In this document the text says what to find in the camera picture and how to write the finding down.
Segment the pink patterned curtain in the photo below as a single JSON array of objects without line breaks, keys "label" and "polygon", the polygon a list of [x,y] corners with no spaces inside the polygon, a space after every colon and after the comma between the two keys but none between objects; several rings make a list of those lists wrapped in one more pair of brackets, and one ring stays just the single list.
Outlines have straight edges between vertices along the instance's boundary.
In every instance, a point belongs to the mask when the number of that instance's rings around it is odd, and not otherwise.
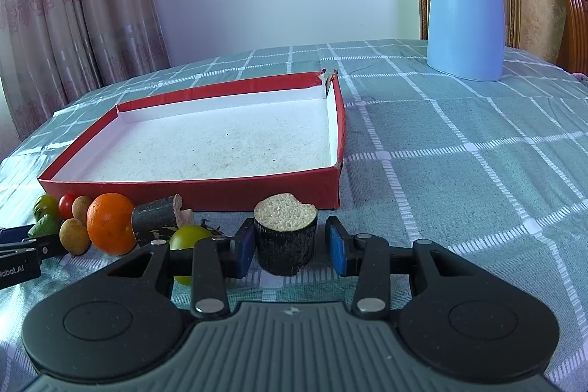
[{"label": "pink patterned curtain", "polygon": [[0,0],[0,31],[21,139],[86,92],[169,67],[153,0]]}]

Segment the red tomato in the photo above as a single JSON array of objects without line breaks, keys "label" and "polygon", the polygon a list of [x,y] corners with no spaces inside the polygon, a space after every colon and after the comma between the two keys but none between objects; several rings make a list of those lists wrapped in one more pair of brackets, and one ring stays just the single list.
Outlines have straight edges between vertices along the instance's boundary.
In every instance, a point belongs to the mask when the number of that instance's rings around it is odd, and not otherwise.
[{"label": "red tomato", "polygon": [[61,196],[61,199],[60,199],[61,219],[69,220],[70,218],[73,218],[74,215],[72,213],[72,204],[74,203],[75,198],[76,198],[76,195],[71,194],[71,193],[67,193],[67,194],[64,194],[63,196]]}]

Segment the table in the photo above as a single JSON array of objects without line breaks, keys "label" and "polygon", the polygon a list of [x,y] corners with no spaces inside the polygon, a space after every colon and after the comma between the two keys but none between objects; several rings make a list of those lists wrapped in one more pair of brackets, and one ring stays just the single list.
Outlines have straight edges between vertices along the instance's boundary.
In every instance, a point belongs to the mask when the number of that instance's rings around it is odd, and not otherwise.
[{"label": "table", "polygon": [[[36,176],[113,105],[167,91],[283,73],[339,70],[346,151],[335,212],[351,233],[390,244],[429,238],[544,301],[560,343],[547,376],[564,391],[588,389],[588,89],[565,71],[507,48],[501,82],[432,70],[426,41],[374,40],[253,50],[157,71],[91,92],[54,114],[0,166],[0,226],[32,222]],[[276,278],[254,260],[227,282],[238,300],[351,301],[356,280],[339,278],[319,214],[313,260]],[[247,213],[196,213],[228,234]],[[33,375],[20,327],[39,300],[114,258],[91,248],[43,263],[39,279],[0,291],[0,391]],[[393,307],[410,299],[393,277]],[[187,307],[189,289],[173,301]]]}]

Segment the orange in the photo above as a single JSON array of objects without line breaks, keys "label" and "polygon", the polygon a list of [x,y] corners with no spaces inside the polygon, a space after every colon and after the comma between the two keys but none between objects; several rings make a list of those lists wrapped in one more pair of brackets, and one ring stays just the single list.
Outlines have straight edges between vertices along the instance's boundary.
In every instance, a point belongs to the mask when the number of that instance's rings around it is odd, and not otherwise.
[{"label": "orange", "polygon": [[87,234],[96,247],[108,254],[120,256],[136,244],[130,215],[135,206],[118,193],[101,194],[87,209]]}]

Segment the yellow fruit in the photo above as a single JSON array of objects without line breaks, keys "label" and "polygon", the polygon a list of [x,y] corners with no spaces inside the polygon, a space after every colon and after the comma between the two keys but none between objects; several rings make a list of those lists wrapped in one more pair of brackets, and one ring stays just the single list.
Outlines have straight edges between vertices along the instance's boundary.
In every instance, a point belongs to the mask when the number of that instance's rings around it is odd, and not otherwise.
[{"label": "yellow fruit", "polygon": [[86,226],[87,209],[92,204],[89,196],[78,196],[72,203],[72,214],[75,219],[80,220]]},{"label": "yellow fruit", "polygon": [[[195,224],[182,226],[169,239],[169,248],[172,250],[193,248],[197,241],[210,236],[212,236],[212,233],[202,226]],[[184,286],[192,285],[192,277],[190,276],[175,276],[174,279]]]},{"label": "yellow fruit", "polygon": [[65,220],[60,228],[60,241],[72,256],[79,256],[90,247],[90,236],[80,220],[70,218]]},{"label": "yellow fruit", "polygon": [[50,214],[56,220],[60,220],[60,209],[57,198],[44,194],[40,196],[33,207],[33,216],[35,221],[39,221],[46,214]]}]

